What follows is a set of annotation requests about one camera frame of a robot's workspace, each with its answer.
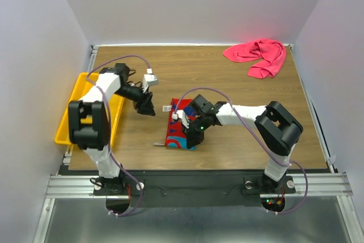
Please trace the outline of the red and blue patterned towel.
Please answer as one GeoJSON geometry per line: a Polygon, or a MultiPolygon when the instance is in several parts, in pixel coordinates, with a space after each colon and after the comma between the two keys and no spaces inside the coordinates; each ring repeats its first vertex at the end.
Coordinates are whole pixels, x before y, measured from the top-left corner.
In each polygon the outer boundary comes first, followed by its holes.
{"type": "MultiPolygon", "coordinates": [[[[190,120],[194,120],[196,118],[195,111],[188,106],[189,103],[192,101],[192,99],[182,99],[179,109],[183,109],[187,116],[190,118],[190,120]]],[[[171,115],[173,111],[175,110],[176,104],[178,103],[178,99],[173,98],[171,100],[170,105],[172,106],[172,109],[168,116],[168,127],[167,127],[167,133],[166,138],[164,141],[165,147],[169,148],[176,148],[176,149],[184,149],[187,150],[186,144],[187,140],[185,135],[182,131],[182,123],[180,121],[174,121],[171,118],[171,115]]]]}

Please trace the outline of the pink towel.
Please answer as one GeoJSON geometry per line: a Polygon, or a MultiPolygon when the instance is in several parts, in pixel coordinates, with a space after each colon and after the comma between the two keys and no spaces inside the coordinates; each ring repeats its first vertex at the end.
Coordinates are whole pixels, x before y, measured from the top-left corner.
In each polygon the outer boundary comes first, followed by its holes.
{"type": "Polygon", "coordinates": [[[237,44],[224,50],[224,57],[235,63],[257,61],[247,72],[256,79],[274,78],[281,70],[287,56],[283,43],[272,39],[258,39],[237,44]]]}

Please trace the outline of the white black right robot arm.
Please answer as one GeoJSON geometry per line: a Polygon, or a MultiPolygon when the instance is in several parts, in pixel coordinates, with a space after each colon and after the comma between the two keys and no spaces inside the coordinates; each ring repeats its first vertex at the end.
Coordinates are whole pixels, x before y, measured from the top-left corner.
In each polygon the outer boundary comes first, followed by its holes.
{"type": "Polygon", "coordinates": [[[187,148],[201,144],[205,131],[211,126],[243,126],[269,157],[262,175],[262,187],[274,192],[282,186],[303,126],[281,103],[272,101],[263,106],[242,106],[219,101],[212,104],[198,95],[188,106],[196,113],[193,120],[183,110],[176,112],[187,148]]]}

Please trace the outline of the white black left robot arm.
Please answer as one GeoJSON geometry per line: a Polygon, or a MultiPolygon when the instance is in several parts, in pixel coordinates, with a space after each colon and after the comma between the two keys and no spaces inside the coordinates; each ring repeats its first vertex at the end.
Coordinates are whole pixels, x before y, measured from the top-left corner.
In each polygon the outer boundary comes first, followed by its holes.
{"type": "Polygon", "coordinates": [[[126,189],[125,172],[111,151],[110,99],[121,96],[133,102],[137,113],[154,116],[152,92],[149,88],[158,83],[152,68],[147,68],[140,84],[129,81],[134,74],[125,63],[113,68],[102,68],[90,90],[78,100],[68,104],[69,139],[86,152],[96,164],[99,176],[91,180],[96,191],[120,194],[126,189]]]}

